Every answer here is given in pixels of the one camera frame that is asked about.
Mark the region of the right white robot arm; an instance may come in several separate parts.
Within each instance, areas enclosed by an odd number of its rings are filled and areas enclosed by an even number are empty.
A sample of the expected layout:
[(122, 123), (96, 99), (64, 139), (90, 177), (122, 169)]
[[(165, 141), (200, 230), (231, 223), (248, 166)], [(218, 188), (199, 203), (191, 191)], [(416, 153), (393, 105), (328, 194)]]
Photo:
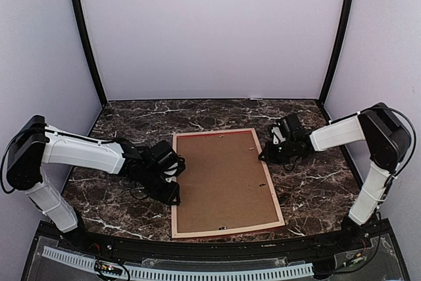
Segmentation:
[(412, 160), (418, 141), (416, 129), (402, 112), (377, 103), (327, 125), (306, 129), (297, 114), (268, 127), (270, 139), (259, 153), (265, 163), (295, 165), (300, 158), (359, 143), (368, 154), (368, 170), (359, 194), (341, 222), (335, 244), (348, 251), (360, 242), (361, 230), (387, 199), (389, 190)]

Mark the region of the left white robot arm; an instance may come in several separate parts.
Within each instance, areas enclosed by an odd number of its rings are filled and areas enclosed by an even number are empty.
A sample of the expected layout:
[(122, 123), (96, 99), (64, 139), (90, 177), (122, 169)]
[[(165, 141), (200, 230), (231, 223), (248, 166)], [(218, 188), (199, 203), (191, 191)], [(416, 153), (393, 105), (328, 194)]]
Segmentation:
[(33, 116), (10, 140), (1, 158), (1, 188), (5, 194), (24, 192), (42, 214), (53, 221), (79, 252), (93, 246), (81, 218), (50, 183), (44, 164), (90, 168), (127, 177), (146, 195), (165, 205), (179, 205), (180, 185), (175, 181), (185, 160), (167, 141), (137, 146), (127, 139), (100, 140), (65, 132)]

